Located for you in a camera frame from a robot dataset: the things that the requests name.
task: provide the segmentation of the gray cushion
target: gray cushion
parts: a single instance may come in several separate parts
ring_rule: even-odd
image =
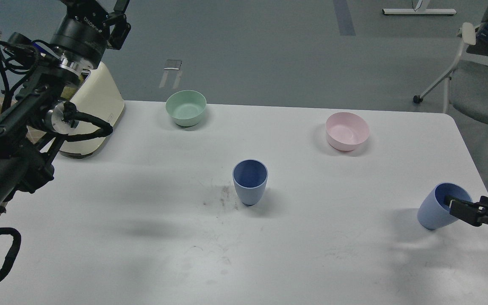
[[[455,109],[488,124],[488,66],[461,60],[453,72],[450,100]]]

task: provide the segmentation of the pink bowl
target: pink bowl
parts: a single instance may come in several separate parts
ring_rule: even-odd
[[[356,114],[350,112],[337,112],[327,119],[327,142],[341,151],[354,150],[361,145],[370,130],[368,124]]]

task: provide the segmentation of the white stand base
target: white stand base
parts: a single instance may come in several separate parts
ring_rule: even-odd
[[[413,8],[384,8],[383,15],[450,15],[457,13],[452,8],[427,8],[426,10],[414,10]]]

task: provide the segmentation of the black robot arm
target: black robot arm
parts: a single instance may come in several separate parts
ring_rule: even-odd
[[[488,197],[481,196],[478,202],[470,202],[448,195],[444,203],[449,206],[449,214],[463,222],[476,227],[488,225]]]
[[[2,203],[12,199],[16,191],[34,193],[54,179],[52,161],[64,141],[112,133],[109,123],[79,112],[61,94],[65,87],[78,87],[83,69],[97,68],[106,48],[122,47],[130,30],[124,14],[129,0],[118,0],[110,14],[95,0],[61,2],[67,6],[67,14],[51,42],[43,42],[51,52],[19,33],[7,42],[0,40],[0,72],[5,87],[0,115],[0,213],[6,211]],[[9,87],[6,71],[24,77]],[[10,106],[20,86],[17,102]],[[99,129],[87,135],[68,135],[78,121]],[[26,137],[28,125],[46,132],[36,144]],[[52,143],[48,150],[41,152],[48,143]],[[0,235],[4,234],[12,236],[13,242],[0,270],[0,281],[10,272],[21,243],[17,230],[0,228]]]

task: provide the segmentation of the blue cup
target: blue cup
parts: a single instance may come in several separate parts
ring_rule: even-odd
[[[460,186],[453,183],[440,183],[424,199],[417,212],[417,219],[423,227],[436,230],[458,220],[457,217],[449,214],[449,206],[444,204],[446,195],[472,201],[468,192]]]
[[[233,169],[233,182],[240,201],[247,206],[259,202],[265,187],[269,172],[267,167],[257,160],[244,160]]]

